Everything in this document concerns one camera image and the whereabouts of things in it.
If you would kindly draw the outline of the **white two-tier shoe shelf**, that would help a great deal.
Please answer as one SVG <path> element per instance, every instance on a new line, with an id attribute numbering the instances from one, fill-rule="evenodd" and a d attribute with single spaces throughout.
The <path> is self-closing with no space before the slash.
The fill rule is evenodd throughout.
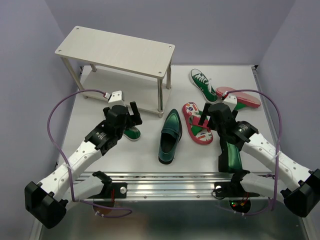
<path id="1" fill-rule="evenodd" d="M 162 117 L 172 88 L 175 45 L 83 26 L 75 26 L 55 50 L 77 87 L 88 92 L 122 91 L 124 102 Z"/>

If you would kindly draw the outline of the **green canvas sneaker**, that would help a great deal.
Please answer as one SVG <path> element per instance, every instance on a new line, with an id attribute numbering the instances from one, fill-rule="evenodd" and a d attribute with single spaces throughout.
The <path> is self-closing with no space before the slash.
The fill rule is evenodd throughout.
<path id="1" fill-rule="evenodd" d="M 198 69 L 194 68 L 190 71 L 190 82 L 201 91 L 204 99 L 209 103 L 218 100 L 218 95 L 211 85 L 211 81 Z"/>
<path id="2" fill-rule="evenodd" d="M 133 126 L 125 130 L 123 135 L 131 141 L 137 141 L 141 137 L 141 132 L 136 126 Z"/>

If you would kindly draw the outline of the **colourful pink slide sandal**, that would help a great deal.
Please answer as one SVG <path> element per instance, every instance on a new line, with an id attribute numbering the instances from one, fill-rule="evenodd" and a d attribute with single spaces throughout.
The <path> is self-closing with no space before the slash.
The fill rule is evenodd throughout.
<path id="1" fill-rule="evenodd" d="M 190 138 L 197 144 L 209 145 L 214 137 L 211 130 L 203 125 L 199 125 L 202 111 L 194 102 L 187 102 L 182 107 L 187 131 Z"/>

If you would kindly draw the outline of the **pink sandal upside down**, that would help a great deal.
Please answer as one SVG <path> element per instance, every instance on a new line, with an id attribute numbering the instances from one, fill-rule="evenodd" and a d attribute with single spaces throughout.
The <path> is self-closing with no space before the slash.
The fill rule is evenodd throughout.
<path id="1" fill-rule="evenodd" d="M 215 91 L 216 91 L 216 94 L 221 98 L 225 92 L 234 91 L 234 90 L 235 89 L 231 87 L 221 86 L 216 88 Z M 258 108 L 261 106 L 261 101 L 258 98 L 252 95 L 249 95 L 245 92 L 234 92 L 232 93 L 232 95 L 235 95 L 237 98 L 237 105 L 234 108 L 237 111 L 245 107 Z"/>

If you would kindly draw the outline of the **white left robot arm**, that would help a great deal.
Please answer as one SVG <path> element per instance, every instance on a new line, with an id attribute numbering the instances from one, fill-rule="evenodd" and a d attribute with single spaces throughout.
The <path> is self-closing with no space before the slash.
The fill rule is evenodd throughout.
<path id="1" fill-rule="evenodd" d="M 103 109 L 105 119 L 82 141 L 65 163 L 38 183 L 24 188 L 25 208 L 47 229 L 58 225 L 77 203 L 87 204 L 90 197 L 114 197 L 112 179 L 102 171 L 94 172 L 79 184 L 74 181 L 94 162 L 102 158 L 122 138 L 124 131 L 141 125 L 136 103 Z"/>

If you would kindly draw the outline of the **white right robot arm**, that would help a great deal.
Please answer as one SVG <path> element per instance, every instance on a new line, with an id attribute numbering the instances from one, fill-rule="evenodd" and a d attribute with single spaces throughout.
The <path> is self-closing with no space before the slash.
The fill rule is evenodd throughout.
<path id="1" fill-rule="evenodd" d="M 272 198 L 282 202 L 296 216 L 307 217 L 320 201 L 320 170 L 310 170 L 289 158 L 249 122 L 237 121 L 237 114 L 222 102 L 204 105 L 199 125 L 218 133 L 221 148 L 218 170 L 226 173 L 230 169 L 229 148 L 236 148 L 274 172 L 274 178 L 237 169 L 230 181 L 231 192 Z"/>

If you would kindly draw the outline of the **aluminium mounting rail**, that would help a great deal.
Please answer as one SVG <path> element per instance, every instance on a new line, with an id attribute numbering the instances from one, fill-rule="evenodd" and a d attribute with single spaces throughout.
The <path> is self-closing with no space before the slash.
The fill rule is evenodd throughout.
<path id="1" fill-rule="evenodd" d="M 240 176 L 200 175 L 119 175 L 102 180 L 85 174 L 67 190 L 63 199 L 116 201 L 188 201 L 273 198 L 275 177 L 254 173 Z"/>

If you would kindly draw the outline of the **green leather loafer on side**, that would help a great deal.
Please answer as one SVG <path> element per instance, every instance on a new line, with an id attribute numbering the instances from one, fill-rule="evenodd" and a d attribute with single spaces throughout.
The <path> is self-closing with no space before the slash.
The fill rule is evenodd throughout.
<path id="1" fill-rule="evenodd" d="M 225 141 L 219 140 L 221 154 L 218 156 L 218 171 L 221 173 L 237 173 L 243 170 L 239 149 Z"/>

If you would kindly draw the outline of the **green leather loafer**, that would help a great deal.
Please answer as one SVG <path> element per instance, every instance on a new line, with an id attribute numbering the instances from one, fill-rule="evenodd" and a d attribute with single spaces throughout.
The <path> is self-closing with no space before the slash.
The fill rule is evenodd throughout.
<path id="1" fill-rule="evenodd" d="M 239 149 L 225 141 L 219 140 L 221 154 L 218 156 L 218 171 L 221 173 L 237 173 L 243 170 Z"/>
<path id="2" fill-rule="evenodd" d="M 178 111 L 173 108 L 167 115 L 160 132 L 158 160 L 164 165 L 172 163 L 177 146 L 183 134 L 182 122 Z"/>

